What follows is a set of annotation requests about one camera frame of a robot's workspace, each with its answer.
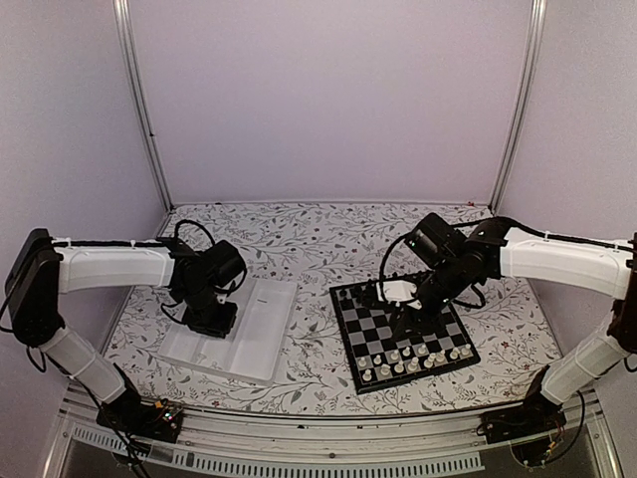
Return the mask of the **black white chessboard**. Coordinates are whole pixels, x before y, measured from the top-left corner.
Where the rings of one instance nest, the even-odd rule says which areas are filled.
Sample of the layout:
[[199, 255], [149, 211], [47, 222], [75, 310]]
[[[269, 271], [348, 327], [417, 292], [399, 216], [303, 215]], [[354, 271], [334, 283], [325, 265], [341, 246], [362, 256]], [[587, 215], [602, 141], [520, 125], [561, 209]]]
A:
[[449, 373], [481, 361], [456, 309], [449, 305], [418, 335], [407, 327], [417, 310], [379, 300], [377, 282], [329, 289], [357, 394]]

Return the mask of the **white plastic tray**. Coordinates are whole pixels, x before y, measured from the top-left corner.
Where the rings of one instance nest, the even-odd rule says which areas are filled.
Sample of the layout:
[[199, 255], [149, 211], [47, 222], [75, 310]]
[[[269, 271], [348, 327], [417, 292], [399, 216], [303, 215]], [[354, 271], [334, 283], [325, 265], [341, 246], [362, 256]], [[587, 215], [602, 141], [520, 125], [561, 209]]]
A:
[[[230, 297], [238, 314], [226, 338], [203, 336], [173, 324], [158, 356], [173, 365], [269, 385], [275, 378], [297, 292], [296, 282], [249, 279]], [[197, 362], [198, 354], [206, 355], [206, 360]]]

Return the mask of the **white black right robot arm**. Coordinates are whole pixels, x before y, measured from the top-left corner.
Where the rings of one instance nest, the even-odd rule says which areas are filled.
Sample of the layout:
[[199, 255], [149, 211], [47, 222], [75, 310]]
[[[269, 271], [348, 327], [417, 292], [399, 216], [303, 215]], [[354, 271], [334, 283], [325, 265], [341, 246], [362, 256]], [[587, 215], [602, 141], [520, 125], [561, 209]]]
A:
[[403, 286], [412, 307], [405, 329], [422, 329], [472, 286], [527, 279], [550, 318], [565, 355], [533, 378], [515, 426], [535, 434], [576, 392], [636, 353], [636, 241], [540, 232], [509, 217], [476, 222], [464, 233], [435, 213], [400, 242], [428, 268]]

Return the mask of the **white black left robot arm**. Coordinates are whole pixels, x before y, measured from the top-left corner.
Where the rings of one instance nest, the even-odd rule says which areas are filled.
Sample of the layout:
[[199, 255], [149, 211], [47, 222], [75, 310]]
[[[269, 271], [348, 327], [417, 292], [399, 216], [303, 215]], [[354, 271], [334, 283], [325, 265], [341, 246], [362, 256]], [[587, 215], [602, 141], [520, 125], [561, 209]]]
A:
[[127, 432], [147, 424], [147, 410], [124, 372], [106, 359], [84, 327], [66, 312], [100, 307], [136, 287], [165, 290], [184, 306], [190, 330], [223, 337], [232, 329], [237, 307], [228, 298], [242, 286], [247, 266], [226, 240], [196, 250], [178, 236], [134, 240], [55, 238], [45, 228], [26, 237], [6, 278], [1, 312], [10, 333], [37, 350], [87, 388]]

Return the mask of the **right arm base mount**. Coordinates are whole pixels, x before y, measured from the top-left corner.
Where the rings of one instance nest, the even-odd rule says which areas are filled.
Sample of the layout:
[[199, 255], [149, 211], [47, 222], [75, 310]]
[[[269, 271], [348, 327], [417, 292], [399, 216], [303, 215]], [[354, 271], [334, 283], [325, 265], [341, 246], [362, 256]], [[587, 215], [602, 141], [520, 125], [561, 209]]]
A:
[[562, 406], [534, 391], [521, 404], [482, 413], [476, 434], [488, 444], [521, 439], [511, 449], [514, 458], [526, 468], [536, 468], [557, 458], [565, 425]]

